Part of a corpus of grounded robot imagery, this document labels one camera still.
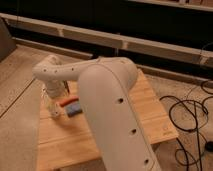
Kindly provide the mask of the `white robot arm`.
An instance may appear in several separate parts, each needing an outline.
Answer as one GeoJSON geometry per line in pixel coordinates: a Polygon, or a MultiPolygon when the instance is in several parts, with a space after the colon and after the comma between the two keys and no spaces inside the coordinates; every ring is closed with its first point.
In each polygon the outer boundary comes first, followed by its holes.
{"type": "Polygon", "coordinates": [[[129,91],[137,82],[137,67],[125,57],[98,58],[60,64],[49,56],[33,68],[50,97],[62,81],[75,81],[81,108],[107,171],[161,171],[144,133],[129,91]]]}

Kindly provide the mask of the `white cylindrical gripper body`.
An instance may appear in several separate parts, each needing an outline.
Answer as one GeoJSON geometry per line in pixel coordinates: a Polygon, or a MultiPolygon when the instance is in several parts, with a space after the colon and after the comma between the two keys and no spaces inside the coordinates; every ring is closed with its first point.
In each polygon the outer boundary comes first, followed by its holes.
{"type": "Polygon", "coordinates": [[[65,87],[61,81],[45,81],[46,92],[50,98],[59,97],[65,90],[65,87]]]}

